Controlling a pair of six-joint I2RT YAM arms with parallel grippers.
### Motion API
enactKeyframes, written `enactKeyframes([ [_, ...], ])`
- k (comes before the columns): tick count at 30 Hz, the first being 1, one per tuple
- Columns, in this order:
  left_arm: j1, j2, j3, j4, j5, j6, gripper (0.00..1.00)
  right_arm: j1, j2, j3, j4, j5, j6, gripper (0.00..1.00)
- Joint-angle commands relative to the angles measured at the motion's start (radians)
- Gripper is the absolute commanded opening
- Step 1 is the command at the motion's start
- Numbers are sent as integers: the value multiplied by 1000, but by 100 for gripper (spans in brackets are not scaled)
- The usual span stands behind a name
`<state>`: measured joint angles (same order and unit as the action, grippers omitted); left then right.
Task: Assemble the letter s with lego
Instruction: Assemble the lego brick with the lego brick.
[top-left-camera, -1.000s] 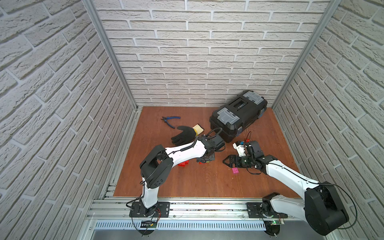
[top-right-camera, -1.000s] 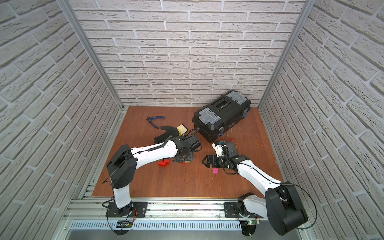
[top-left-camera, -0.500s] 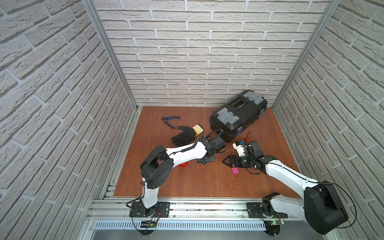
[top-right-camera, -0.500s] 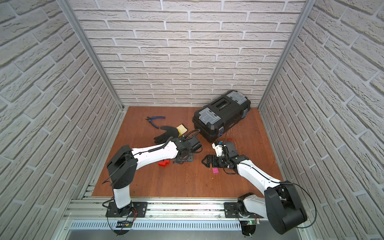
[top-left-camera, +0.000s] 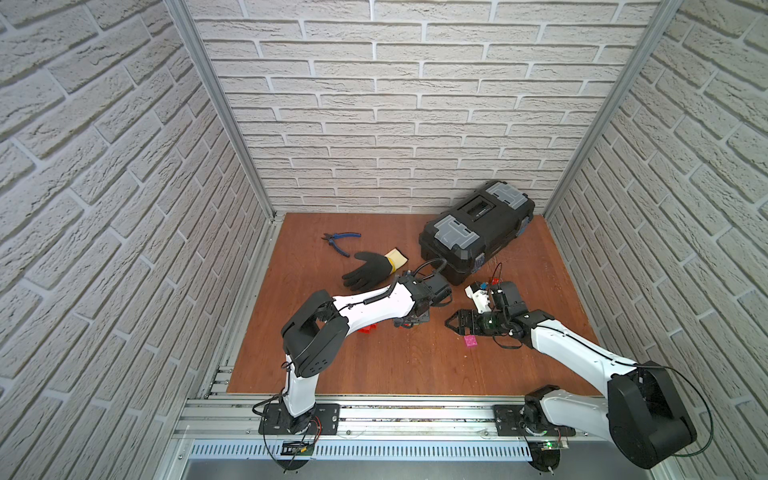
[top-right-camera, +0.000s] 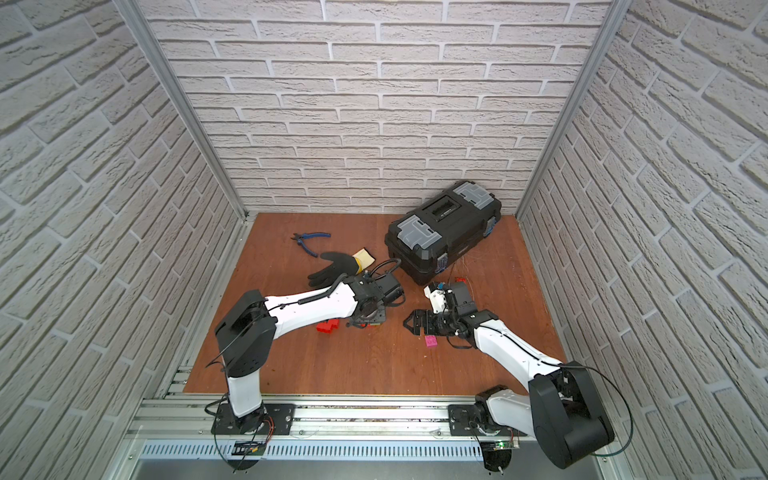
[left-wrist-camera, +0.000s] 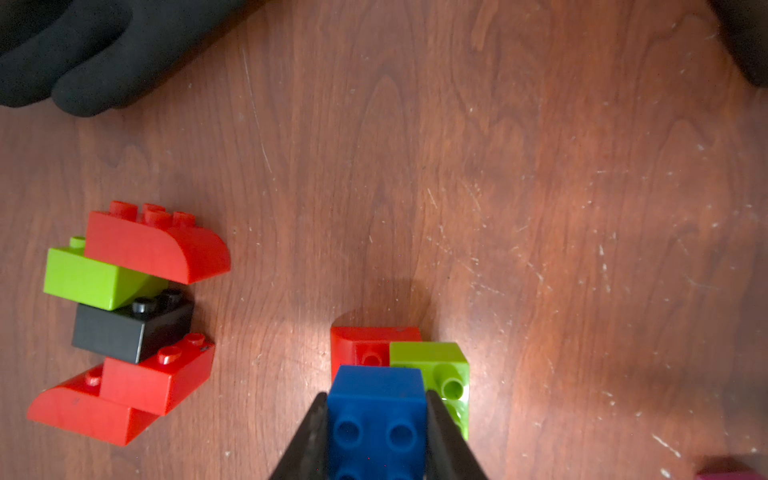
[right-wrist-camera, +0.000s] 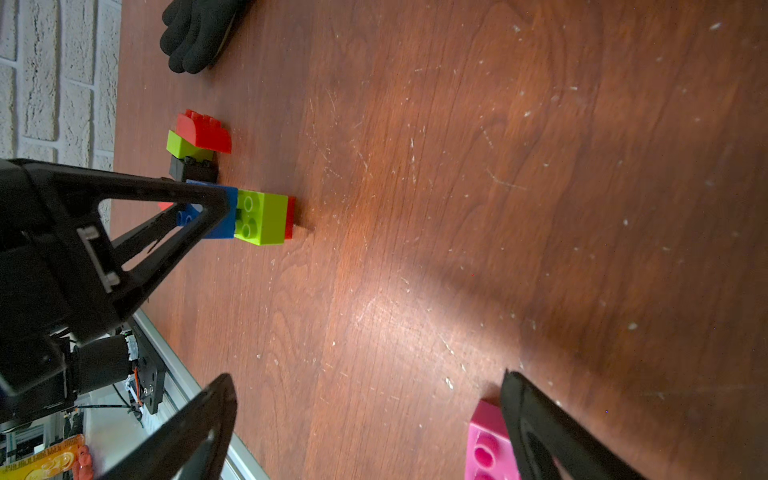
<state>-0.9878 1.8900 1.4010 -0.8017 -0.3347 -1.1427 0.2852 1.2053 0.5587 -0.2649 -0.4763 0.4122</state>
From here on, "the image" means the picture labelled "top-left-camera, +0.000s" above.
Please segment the small red lego brick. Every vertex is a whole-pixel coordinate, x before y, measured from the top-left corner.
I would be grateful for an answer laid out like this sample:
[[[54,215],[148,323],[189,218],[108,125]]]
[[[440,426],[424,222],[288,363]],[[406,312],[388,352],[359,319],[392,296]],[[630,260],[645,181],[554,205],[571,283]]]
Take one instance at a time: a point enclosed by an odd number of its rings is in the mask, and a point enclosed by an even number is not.
[[[370,334],[372,331],[375,331],[376,328],[377,328],[377,325],[376,324],[372,324],[372,325],[360,328],[357,331],[360,332],[360,333]]]

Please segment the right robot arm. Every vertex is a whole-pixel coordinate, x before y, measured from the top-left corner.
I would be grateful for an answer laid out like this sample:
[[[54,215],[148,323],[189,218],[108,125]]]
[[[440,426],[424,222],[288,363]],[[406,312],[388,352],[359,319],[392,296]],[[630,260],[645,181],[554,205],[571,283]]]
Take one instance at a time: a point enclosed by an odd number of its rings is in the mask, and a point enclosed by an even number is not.
[[[598,396],[576,395],[546,385],[525,397],[518,431],[557,435],[566,428],[612,442],[634,465],[650,469],[686,456],[697,431],[672,380],[676,369],[639,363],[576,334],[553,315],[530,310],[512,282],[473,283],[465,290],[473,309],[460,309],[445,325],[460,336],[513,339],[547,355],[586,380]]]

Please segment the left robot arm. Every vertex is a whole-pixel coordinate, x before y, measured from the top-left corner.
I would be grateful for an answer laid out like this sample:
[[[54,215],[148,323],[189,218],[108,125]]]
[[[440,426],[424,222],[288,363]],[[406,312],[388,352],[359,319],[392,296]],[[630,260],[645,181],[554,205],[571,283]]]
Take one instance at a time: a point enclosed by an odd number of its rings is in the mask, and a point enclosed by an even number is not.
[[[430,309],[447,306],[452,288],[441,275],[447,261],[429,260],[414,271],[397,275],[389,286],[351,296],[314,292],[283,326],[281,336],[286,372],[283,390],[253,407],[265,435],[300,434],[312,431],[331,434],[317,414],[319,374],[339,353],[352,333],[380,322],[411,329],[430,320]]]

